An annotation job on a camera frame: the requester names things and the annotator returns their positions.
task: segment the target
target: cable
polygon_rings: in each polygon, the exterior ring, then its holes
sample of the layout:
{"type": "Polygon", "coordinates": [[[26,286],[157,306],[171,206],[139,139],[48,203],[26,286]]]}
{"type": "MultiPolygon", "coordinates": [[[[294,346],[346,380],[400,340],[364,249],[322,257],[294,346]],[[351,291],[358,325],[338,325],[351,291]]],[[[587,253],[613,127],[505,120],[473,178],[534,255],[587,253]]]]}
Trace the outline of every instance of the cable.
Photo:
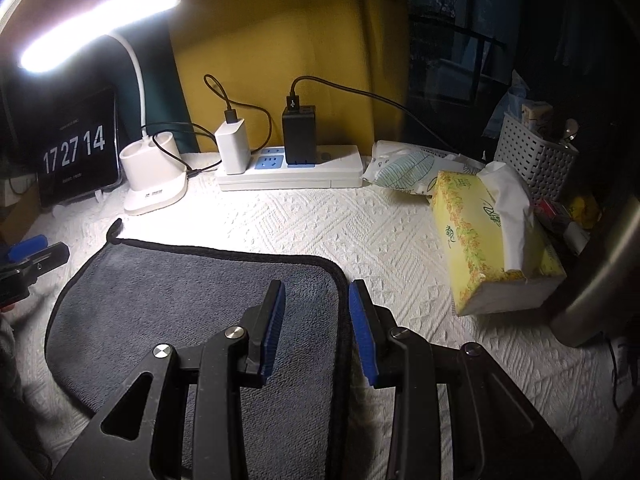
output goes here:
{"type": "Polygon", "coordinates": [[[231,110],[231,99],[229,99],[229,96],[226,95],[225,88],[222,86],[220,81],[218,81],[211,74],[205,74],[202,78],[204,79],[204,84],[207,85],[207,87],[209,87],[209,90],[211,90],[215,95],[217,95],[218,97],[226,101],[226,109],[231,110]],[[222,94],[219,94],[218,91],[215,88],[213,88],[213,86],[210,85],[209,81],[207,81],[207,77],[213,79],[213,82],[216,85],[218,85],[220,90],[222,90],[222,94]]]}
{"type": "Polygon", "coordinates": [[[18,193],[15,188],[14,188],[14,183],[11,182],[11,177],[9,177],[9,189],[11,189],[11,192],[15,195],[15,196],[22,196],[24,195],[27,191],[23,191],[22,193],[18,193]]]}
{"type": "Polygon", "coordinates": [[[243,108],[253,108],[254,110],[260,110],[261,112],[265,113],[267,115],[267,120],[269,121],[269,133],[267,134],[267,138],[265,139],[265,141],[258,146],[257,148],[255,148],[254,150],[251,150],[252,153],[257,153],[259,152],[261,149],[263,149],[268,142],[271,140],[271,133],[273,131],[273,118],[271,117],[271,114],[269,113],[269,111],[266,108],[262,108],[261,106],[257,106],[257,105],[250,105],[248,103],[241,103],[240,101],[233,101],[231,99],[229,99],[228,95],[225,92],[225,89],[223,88],[223,86],[220,84],[220,81],[218,81],[215,77],[213,77],[211,74],[205,74],[203,76],[203,80],[204,80],[204,84],[207,85],[207,88],[209,88],[209,90],[211,90],[215,95],[217,95],[220,99],[222,99],[223,101],[226,101],[226,106],[227,106],[227,110],[231,110],[231,105],[234,104],[236,106],[241,106],[243,108]],[[208,81],[207,78],[211,78],[213,80],[213,82],[220,87],[220,90],[222,90],[222,94],[220,92],[218,92],[208,81]]]}
{"type": "Polygon", "coordinates": [[[421,127],[423,127],[425,130],[427,130],[427,132],[432,135],[436,140],[439,140],[442,144],[444,144],[448,149],[450,149],[452,152],[457,152],[459,153],[460,150],[458,150],[457,148],[455,148],[454,146],[452,146],[451,144],[449,144],[446,140],[444,140],[443,138],[441,138],[439,135],[437,135],[430,127],[428,127],[426,124],[424,124],[416,115],[414,115],[408,108],[402,106],[399,103],[396,103],[395,101],[392,101],[391,99],[387,99],[386,97],[382,97],[378,94],[373,94],[372,92],[366,92],[364,90],[357,90],[355,88],[351,88],[348,86],[343,86],[343,85],[338,85],[338,83],[332,83],[331,81],[327,81],[326,79],[322,79],[319,77],[315,77],[313,75],[301,75],[300,77],[297,77],[293,80],[293,83],[291,83],[291,92],[290,92],[290,96],[294,97],[296,95],[296,85],[300,82],[300,81],[315,81],[316,83],[322,83],[323,85],[327,85],[330,86],[331,88],[335,88],[338,90],[342,90],[344,92],[350,92],[352,94],[357,94],[357,95],[363,95],[365,97],[370,97],[372,99],[376,99],[377,101],[386,103],[388,105],[391,105],[395,108],[397,108],[398,110],[402,110],[405,114],[407,114],[409,117],[411,117],[415,122],[417,122],[418,124],[420,124],[421,127]]]}
{"type": "Polygon", "coordinates": [[[178,126],[195,126],[196,128],[199,128],[203,131],[203,133],[201,132],[190,132],[187,130],[179,130],[176,128],[163,128],[160,132],[156,132],[154,134],[151,134],[149,137],[151,137],[151,140],[153,141],[153,143],[156,145],[156,147],[163,152],[165,155],[170,156],[173,160],[176,160],[177,162],[180,162],[187,170],[187,177],[191,178],[194,176],[198,176],[199,174],[201,174],[203,171],[207,171],[210,170],[211,168],[215,168],[217,165],[219,165],[222,161],[219,160],[214,164],[211,164],[210,166],[206,166],[205,168],[196,168],[195,170],[186,162],[184,162],[179,156],[175,156],[173,153],[168,152],[166,149],[164,149],[162,146],[160,146],[160,144],[158,143],[158,141],[156,140],[156,136],[158,136],[159,134],[163,133],[163,132],[171,132],[171,133],[176,133],[176,134],[190,134],[190,135],[196,135],[196,136],[202,136],[202,137],[207,137],[208,139],[213,140],[214,144],[216,143],[216,137],[209,131],[207,130],[204,126],[200,126],[198,123],[191,123],[191,122],[179,122],[179,121],[159,121],[159,122],[155,122],[155,123],[147,123],[147,124],[143,124],[140,129],[142,128],[146,128],[147,126],[159,126],[162,124],[172,124],[172,125],[178,125],[178,126]]]}
{"type": "Polygon", "coordinates": [[[604,341],[609,347],[611,361],[613,362],[613,407],[616,409],[616,412],[620,413],[620,407],[618,406],[618,363],[616,362],[616,354],[613,351],[613,346],[611,345],[611,339],[605,335],[604,341]]]}

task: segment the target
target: wall outlet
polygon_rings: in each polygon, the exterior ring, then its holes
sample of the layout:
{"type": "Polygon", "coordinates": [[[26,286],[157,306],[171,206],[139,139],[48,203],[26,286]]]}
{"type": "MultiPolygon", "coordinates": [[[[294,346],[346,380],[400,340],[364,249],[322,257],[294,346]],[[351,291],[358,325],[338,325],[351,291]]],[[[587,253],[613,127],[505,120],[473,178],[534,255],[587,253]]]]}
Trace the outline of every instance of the wall outlet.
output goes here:
{"type": "Polygon", "coordinates": [[[278,170],[282,167],[284,155],[259,156],[255,161],[256,170],[278,170]]]}
{"type": "Polygon", "coordinates": [[[11,183],[9,183],[8,177],[0,179],[0,207],[9,207],[20,202],[20,197],[27,192],[35,181],[36,176],[34,174],[11,177],[11,183]]]}

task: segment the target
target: charging cable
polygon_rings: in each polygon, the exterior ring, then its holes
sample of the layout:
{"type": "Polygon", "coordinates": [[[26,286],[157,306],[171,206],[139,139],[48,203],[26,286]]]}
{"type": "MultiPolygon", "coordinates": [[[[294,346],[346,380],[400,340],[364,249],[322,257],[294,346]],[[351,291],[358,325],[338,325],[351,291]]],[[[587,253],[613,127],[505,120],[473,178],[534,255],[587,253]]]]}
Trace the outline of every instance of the charging cable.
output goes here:
{"type": "Polygon", "coordinates": [[[228,95],[225,92],[224,87],[220,84],[220,81],[218,81],[211,74],[205,74],[203,76],[203,80],[204,80],[204,84],[207,85],[207,88],[209,88],[209,90],[211,90],[215,95],[217,95],[220,99],[226,102],[225,119],[228,124],[238,122],[238,115],[236,114],[236,111],[233,110],[231,105],[241,106],[242,108],[252,108],[253,110],[260,110],[265,115],[267,115],[267,120],[269,121],[269,133],[267,134],[267,138],[264,140],[264,142],[260,146],[258,146],[254,150],[251,150],[251,152],[257,153],[261,149],[263,149],[267,145],[267,143],[271,140],[271,133],[273,131],[273,119],[271,118],[271,114],[269,113],[269,111],[266,108],[262,108],[261,106],[251,105],[248,103],[241,103],[239,101],[233,101],[232,99],[229,99],[228,95]],[[213,83],[220,88],[220,92],[216,90],[215,86],[213,86],[209,82],[209,80],[213,81],[213,83]]]}
{"type": "Polygon", "coordinates": [[[457,150],[455,147],[453,147],[446,140],[444,140],[443,138],[438,136],[430,127],[428,127],[426,124],[424,124],[414,113],[412,113],[412,111],[410,111],[408,108],[402,106],[401,104],[396,103],[395,101],[392,101],[391,99],[388,99],[386,97],[382,97],[381,95],[374,94],[372,92],[366,92],[364,90],[358,90],[358,89],[351,88],[351,87],[348,87],[348,86],[338,85],[338,83],[333,83],[331,81],[327,81],[326,79],[315,77],[313,75],[301,75],[300,77],[295,78],[293,80],[293,83],[291,83],[291,91],[289,93],[289,97],[287,97],[287,109],[290,112],[300,111],[300,97],[298,95],[296,95],[296,85],[300,81],[315,81],[316,83],[321,83],[323,85],[330,86],[331,88],[335,88],[337,90],[342,90],[343,92],[349,92],[349,93],[356,94],[356,95],[363,95],[365,97],[370,97],[370,98],[375,99],[377,101],[380,101],[380,102],[386,103],[386,104],[388,104],[390,106],[393,106],[393,107],[397,108],[398,110],[402,110],[405,114],[407,114],[409,117],[411,117],[415,122],[420,124],[420,126],[423,127],[431,136],[433,136],[436,140],[439,140],[442,144],[444,144],[444,146],[446,146],[447,149],[451,150],[452,152],[456,152],[456,153],[460,152],[460,150],[457,150]]]}
{"type": "Polygon", "coordinates": [[[142,126],[140,126],[140,128],[141,129],[146,129],[148,126],[165,126],[165,125],[169,125],[169,126],[193,126],[195,128],[199,128],[199,129],[202,130],[202,132],[190,132],[189,130],[186,130],[186,129],[164,128],[160,132],[156,132],[154,134],[149,135],[149,137],[151,137],[151,140],[154,142],[154,144],[156,145],[158,150],[163,152],[165,155],[170,156],[173,160],[176,160],[177,162],[180,162],[186,168],[186,170],[187,170],[187,178],[191,178],[193,176],[198,176],[203,171],[211,170],[212,168],[215,168],[216,166],[218,166],[222,162],[221,160],[219,160],[215,164],[211,164],[210,166],[207,166],[206,168],[197,168],[196,170],[194,170],[189,164],[184,162],[179,156],[175,156],[173,153],[168,152],[166,149],[164,149],[162,146],[160,146],[160,144],[156,140],[156,136],[158,136],[159,134],[161,134],[163,132],[171,132],[171,133],[174,133],[174,134],[189,134],[189,135],[195,135],[195,136],[208,137],[209,139],[213,140],[213,142],[215,143],[216,142],[216,137],[209,130],[207,130],[204,126],[200,126],[197,123],[176,122],[176,121],[159,121],[159,122],[156,122],[156,123],[143,124],[142,126]]]}

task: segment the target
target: power strip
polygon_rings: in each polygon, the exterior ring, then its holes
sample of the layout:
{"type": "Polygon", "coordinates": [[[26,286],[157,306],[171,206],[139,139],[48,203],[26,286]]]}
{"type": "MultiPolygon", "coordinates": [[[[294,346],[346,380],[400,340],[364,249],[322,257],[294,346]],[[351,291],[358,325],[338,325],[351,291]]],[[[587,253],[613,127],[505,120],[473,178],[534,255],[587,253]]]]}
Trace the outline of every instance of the power strip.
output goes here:
{"type": "Polygon", "coordinates": [[[318,146],[316,164],[287,164],[284,148],[263,148],[252,155],[248,169],[216,180],[222,191],[243,189],[313,189],[361,187],[362,160],[357,146],[318,146]]]}

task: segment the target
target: black charger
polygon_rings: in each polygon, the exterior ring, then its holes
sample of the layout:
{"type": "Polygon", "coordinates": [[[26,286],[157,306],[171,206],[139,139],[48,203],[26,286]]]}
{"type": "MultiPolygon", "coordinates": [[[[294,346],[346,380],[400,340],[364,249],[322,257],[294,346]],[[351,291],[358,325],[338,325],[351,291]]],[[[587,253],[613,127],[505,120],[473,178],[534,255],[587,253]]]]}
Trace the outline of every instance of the black charger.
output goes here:
{"type": "Polygon", "coordinates": [[[287,164],[316,163],[316,107],[300,106],[300,98],[287,97],[282,113],[284,156],[287,164]]]}

